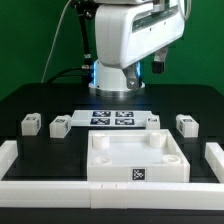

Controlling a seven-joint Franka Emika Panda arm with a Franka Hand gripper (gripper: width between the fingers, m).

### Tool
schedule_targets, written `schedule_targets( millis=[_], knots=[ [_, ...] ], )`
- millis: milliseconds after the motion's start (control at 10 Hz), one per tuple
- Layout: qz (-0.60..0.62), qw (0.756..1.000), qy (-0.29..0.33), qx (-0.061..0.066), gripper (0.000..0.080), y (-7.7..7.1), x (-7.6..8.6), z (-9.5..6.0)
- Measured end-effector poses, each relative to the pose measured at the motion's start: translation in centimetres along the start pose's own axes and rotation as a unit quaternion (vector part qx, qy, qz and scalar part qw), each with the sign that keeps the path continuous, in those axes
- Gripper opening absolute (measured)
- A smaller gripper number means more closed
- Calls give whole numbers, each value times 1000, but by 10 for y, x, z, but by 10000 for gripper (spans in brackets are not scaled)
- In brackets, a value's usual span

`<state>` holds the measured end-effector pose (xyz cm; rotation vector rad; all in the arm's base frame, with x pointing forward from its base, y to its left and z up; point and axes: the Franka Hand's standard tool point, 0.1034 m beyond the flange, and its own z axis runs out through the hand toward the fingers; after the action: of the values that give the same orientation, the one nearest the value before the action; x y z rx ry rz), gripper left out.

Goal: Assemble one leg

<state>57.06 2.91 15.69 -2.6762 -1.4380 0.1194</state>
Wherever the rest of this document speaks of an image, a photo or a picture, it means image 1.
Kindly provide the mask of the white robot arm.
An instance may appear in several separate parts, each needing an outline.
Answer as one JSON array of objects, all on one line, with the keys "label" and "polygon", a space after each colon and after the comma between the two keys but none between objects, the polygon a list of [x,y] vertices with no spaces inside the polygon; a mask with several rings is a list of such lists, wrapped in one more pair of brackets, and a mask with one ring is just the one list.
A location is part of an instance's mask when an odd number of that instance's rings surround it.
[{"label": "white robot arm", "polygon": [[143,91],[140,61],[154,56],[152,72],[165,69],[168,46],[184,32],[190,3],[184,0],[94,0],[98,59],[89,90],[104,97]]}]

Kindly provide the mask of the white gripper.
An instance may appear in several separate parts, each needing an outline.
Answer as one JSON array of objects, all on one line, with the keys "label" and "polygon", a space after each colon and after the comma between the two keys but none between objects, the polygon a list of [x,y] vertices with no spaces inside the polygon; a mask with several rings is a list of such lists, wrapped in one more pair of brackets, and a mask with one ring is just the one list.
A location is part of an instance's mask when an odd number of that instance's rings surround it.
[{"label": "white gripper", "polygon": [[168,47],[165,46],[158,51],[155,52],[154,55],[154,60],[151,63],[152,65],[152,72],[154,74],[161,74],[165,70],[165,61],[166,61],[166,56],[168,53]]}]

